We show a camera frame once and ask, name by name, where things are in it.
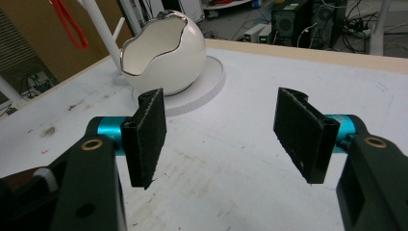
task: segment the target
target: gray floor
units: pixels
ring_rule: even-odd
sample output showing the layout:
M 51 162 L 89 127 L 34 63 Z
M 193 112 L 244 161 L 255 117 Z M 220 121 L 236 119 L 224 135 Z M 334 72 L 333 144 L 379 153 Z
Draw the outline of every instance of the gray floor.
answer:
M 351 10 L 354 1 L 349 1 L 347 13 Z M 252 9 L 251 3 L 242 4 L 233 8 L 218 11 L 218 17 L 205 18 L 199 22 L 204 36 L 209 39 L 237 40 L 243 33 L 259 23 L 269 23 L 273 0 L 264 0 L 260 9 Z M 351 17 L 359 17 L 375 13 L 380 10 L 381 1 L 362 1 L 359 11 L 355 9 Z M 386 35 L 384 37 L 384 56 L 408 58 L 408 1 L 394 0 L 386 20 Z M 356 53 L 368 53 L 369 39 L 348 37 Z M 352 52 L 340 38 L 333 47 L 340 52 Z

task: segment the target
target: white table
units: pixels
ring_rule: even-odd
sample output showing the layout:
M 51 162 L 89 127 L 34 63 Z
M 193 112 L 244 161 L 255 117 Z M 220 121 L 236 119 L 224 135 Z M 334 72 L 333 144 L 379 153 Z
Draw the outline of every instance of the white table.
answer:
M 205 106 L 166 120 L 166 143 L 151 187 L 130 188 L 125 159 L 117 157 L 129 230 L 343 230 L 335 188 L 346 156 L 333 155 L 324 184 L 306 184 L 272 131 L 278 87 L 307 93 L 324 114 L 359 116 L 372 134 L 407 154 L 408 74 L 398 72 L 406 72 L 408 63 L 208 44 L 215 47 L 208 54 L 224 65 L 225 86 Z M 243 47 L 260 49 L 261 55 L 227 50 Z M 324 59 L 329 63 L 406 65 L 391 72 L 309 62 L 302 61 L 304 52 L 312 61 L 329 56 L 331 61 Z M 112 84 L 113 70 L 111 59 L 102 60 L 1 120 L 0 177 L 48 165 L 84 135 L 94 116 L 131 116 L 132 90 Z

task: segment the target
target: red strap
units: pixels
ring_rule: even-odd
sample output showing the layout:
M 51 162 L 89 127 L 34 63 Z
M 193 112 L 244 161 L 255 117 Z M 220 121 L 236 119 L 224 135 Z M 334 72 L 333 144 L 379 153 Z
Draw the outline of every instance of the red strap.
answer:
M 61 23 L 63 24 L 66 32 L 68 33 L 69 38 L 71 41 L 79 48 L 79 49 L 87 49 L 88 48 L 88 42 L 87 38 L 85 38 L 84 33 L 82 32 L 81 27 L 78 25 L 78 23 L 75 21 L 75 19 L 72 17 L 72 15 L 69 13 L 69 11 L 66 9 L 64 6 L 63 2 L 61 0 L 51 0 L 52 5 L 54 6 L 54 10 L 57 13 L 58 18 L 60 19 Z M 73 35 L 72 32 L 69 28 L 69 24 L 71 27 L 76 31 L 79 39 L 81 42 L 79 42 Z

